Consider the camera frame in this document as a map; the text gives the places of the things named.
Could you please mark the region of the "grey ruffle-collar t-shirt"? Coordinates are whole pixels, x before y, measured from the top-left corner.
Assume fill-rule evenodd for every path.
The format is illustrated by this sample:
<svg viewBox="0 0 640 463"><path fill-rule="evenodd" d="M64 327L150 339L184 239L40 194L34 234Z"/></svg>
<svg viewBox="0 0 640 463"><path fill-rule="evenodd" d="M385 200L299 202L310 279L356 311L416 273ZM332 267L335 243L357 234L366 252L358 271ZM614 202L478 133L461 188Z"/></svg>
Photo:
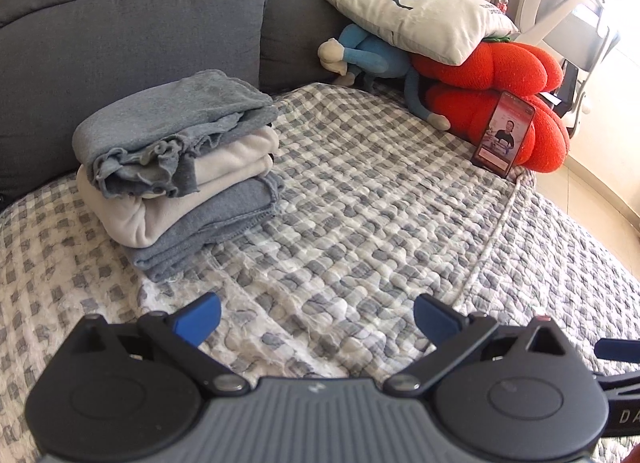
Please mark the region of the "grey ruffle-collar t-shirt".
<svg viewBox="0 0 640 463"><path fill-rule="evenodd" d="M76 127L73 150L107 199L178 198L196 190L196 159L277 117L272 98L252 84L204 70L96 111Z"/></svg>

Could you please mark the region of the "blue-grey folded garment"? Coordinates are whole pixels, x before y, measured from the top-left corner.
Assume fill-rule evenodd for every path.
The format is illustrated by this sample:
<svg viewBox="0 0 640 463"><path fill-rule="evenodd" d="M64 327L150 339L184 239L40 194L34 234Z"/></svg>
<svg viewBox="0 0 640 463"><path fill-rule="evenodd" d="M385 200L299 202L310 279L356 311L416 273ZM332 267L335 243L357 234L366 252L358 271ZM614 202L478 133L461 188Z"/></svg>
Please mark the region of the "blue-grey folded garment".
<svg viewBox="0 0 640 463"><path fill-rule="evenodd" d="M246 179L198 205L153 245L127 247L128 261L154 282L177 275L204 246L239 237L276 215L282 189L283 180L276 173Z"/></svg>

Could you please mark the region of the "checked grey bed quilt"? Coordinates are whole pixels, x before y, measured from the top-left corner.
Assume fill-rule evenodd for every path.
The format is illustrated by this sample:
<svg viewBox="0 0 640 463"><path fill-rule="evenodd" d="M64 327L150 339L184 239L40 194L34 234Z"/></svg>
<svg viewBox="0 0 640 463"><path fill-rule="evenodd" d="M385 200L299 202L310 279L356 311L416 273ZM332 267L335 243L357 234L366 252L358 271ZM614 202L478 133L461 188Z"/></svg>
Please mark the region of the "checked grey bed quilt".
<svg viewBox="0 0 640 463"><path fill-rule="evenodd" d="M467 142L389 90L311 84L281 96L279 213L155 283L81 200L73 175L1 216L1 457L38 457L26 397L86 313L128 322L205 292L222 304L204 351L247 379L385 379L427 349L414 299L524 324L551 316L582 356L637 339L639 283L518 168L499 178Z"/></svg>

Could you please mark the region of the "black smartphone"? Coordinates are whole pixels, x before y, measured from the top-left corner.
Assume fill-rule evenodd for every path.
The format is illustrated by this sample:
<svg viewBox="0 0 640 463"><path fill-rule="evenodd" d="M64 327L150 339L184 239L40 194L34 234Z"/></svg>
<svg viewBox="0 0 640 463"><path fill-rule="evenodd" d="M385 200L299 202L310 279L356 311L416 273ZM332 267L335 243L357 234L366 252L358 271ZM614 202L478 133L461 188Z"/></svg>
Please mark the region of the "black smartphone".
<svg viewBox="0 0 640 463"><path fill-rule="evenodd" d="M472 163L506 178L522 149L534 115L535 108L527 101L509 92L501 93L480 135Z"/></svg>

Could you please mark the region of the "red flower plush cushion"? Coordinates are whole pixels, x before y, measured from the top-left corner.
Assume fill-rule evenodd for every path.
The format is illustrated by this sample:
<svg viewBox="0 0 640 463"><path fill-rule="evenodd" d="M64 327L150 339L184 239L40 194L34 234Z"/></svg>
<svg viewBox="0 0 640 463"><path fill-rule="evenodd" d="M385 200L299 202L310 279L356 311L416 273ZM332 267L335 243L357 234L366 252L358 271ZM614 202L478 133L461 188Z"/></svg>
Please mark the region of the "red flower plush cushion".
<svg viewBox="0 0 640 463"><path fill-rule="evenodd" d="M535 108L515 164L541 173L563 165L570 137L539 95L559 88L564 73L545 50L523 43L483 42L460 66L416 54L411 62L421 76L421 101L428 110L446 116L452 134L478 145L500 95L508 92Z"/></svg>

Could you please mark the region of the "white mesh office chair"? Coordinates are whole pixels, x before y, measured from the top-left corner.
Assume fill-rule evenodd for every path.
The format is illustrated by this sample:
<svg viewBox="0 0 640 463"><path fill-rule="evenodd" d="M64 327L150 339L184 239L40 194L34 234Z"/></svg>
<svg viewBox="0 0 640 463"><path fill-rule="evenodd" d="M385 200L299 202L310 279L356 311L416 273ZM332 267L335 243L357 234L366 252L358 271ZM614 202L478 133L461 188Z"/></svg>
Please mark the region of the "white mesh office chair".
<svg viewBox="0 0 640 463"><path fill-rule="evenodd" d="M564 79L542 98L575 136L586 112L588 82L620 40L608 22L606 0L521 0L516 25L519 42L538 46L558 60Z"/></svg>

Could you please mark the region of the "blue monkey plush toy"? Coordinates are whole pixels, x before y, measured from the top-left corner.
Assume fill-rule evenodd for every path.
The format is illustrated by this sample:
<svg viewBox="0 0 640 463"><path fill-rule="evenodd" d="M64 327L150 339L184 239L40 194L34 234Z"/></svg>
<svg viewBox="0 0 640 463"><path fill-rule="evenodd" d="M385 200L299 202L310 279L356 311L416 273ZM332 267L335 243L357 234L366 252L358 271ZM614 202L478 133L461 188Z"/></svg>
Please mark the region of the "blue monkey plush toy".
<svg viewBox="0 0 640 463"><path fill-rule="evenodd" d="M446 116L424 107L419 97L420 74L407 52L391 46L356 23L349 25L338 38L330 38L318 47L320 64L336 73L335 84L352 86L361 76L363 87L372 90L377 79L404 81L405 103L409 111L436 130L449 131Z"/></svg>

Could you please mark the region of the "white printed pillow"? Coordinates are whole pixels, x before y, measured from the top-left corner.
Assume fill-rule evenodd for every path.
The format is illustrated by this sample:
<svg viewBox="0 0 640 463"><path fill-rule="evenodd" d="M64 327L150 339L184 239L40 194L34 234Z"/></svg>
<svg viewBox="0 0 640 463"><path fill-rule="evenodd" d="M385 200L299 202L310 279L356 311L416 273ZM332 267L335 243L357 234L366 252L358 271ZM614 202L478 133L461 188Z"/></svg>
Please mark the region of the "white printed pillow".
<svg viewBox="0 0 640 463"><path fill-rule="evenodd" d="M460 66L485 38L518 32L484 0L325 0L351 22L405 52Z"/></svg>

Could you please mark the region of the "grey upholstered headboard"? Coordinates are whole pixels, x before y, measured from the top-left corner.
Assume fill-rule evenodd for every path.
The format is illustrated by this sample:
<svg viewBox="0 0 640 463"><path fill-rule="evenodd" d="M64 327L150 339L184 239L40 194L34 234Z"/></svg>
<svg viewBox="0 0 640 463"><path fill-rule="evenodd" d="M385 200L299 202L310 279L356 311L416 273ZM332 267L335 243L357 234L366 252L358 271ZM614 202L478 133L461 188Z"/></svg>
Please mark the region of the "grey upholstered headboard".
<svg viewBox="0 0 640 463"><path fill-rule="evenodd" d="M275 94L329 81L325 0L1 0L1 202L77 168L76 126L139 90L218 69Z"/></svg>

